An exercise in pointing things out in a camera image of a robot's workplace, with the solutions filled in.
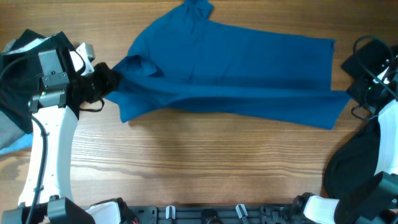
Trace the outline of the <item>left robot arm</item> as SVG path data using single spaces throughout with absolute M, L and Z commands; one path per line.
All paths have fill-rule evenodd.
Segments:
M 5 211 L 3 223 L 120 223 L 117 201 L 85 210 L 73 202 L 70 166 L 73 136 L 83 102 L 102 102 L 119 83 L 119 73 L 92 65 L 90 45 L 52 49 L 34 56 L 39 66 L 35 89 L 28 95 L 33 144 L 27 179 L 18 207 Z

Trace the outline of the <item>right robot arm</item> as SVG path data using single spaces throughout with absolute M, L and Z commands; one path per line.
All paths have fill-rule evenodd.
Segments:
M 327 197 L 304 193 L 288 223 L 397 223 L 397 47 L 362 36 L 341 66 L 354 78 L 347 89 L 366 109 L 366 125 L 330 159 L 323 177 Z

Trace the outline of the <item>blue polo shirt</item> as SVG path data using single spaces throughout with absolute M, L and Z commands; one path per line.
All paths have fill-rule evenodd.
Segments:
M 229 26 L 185 1 L 145 28 L 115 66 L 122 122 L 172 108 L 331 129 L 349 102 L 331 87 L 334 40 Z

